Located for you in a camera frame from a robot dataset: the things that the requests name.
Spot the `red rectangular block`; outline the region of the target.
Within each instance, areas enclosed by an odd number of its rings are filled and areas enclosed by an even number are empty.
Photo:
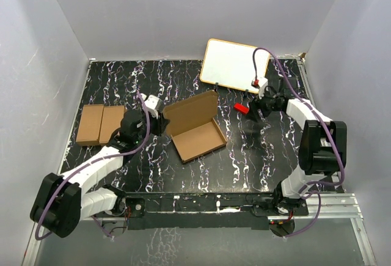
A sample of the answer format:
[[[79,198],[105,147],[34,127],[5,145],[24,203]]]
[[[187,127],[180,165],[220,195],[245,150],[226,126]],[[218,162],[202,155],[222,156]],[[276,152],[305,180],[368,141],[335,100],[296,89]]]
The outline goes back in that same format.
[[[234,110],[236,110],[237,112],[239,112],[243,115],[247,115],[249,113],[249,108],[240,104],[240,103],[235,103],[233,108],[234,108]]]

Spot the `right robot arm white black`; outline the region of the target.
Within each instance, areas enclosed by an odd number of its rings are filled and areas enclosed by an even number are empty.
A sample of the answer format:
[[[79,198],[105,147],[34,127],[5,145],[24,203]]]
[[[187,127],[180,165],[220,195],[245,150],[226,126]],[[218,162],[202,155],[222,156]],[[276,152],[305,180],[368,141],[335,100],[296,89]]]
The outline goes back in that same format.
[[[283,112],[302,130],[298,164],[293,172],[279,182],[268,206],[279,215],[292,214],[308,198],[315,185],[337,187],[342,183],[325,181],[346,166],[347,125],[333,121],[319,112],[309,100],[288,94],[291,85],[280,83],[276,90],[266,78],[257,86],[258,95],[249,103],[248,116],[253,120],[268,117],[272,112]]]

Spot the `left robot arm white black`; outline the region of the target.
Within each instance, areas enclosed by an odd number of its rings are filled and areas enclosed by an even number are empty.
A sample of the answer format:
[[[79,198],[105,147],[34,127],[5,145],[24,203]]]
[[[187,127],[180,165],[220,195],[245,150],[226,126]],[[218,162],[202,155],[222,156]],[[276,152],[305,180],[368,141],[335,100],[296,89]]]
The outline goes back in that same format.
[[[33,203],[30,219],[38,227],[64,238],[81,220],[101,212],[120,216],[125,212],[125,195],[118,189],[92,187],[108,174],[120,169],[147,143],[151,135],[165,132],[169,120],[162,112],[139,113],[129,110],[109,142],[92,158],[61,175],[44,177]]]

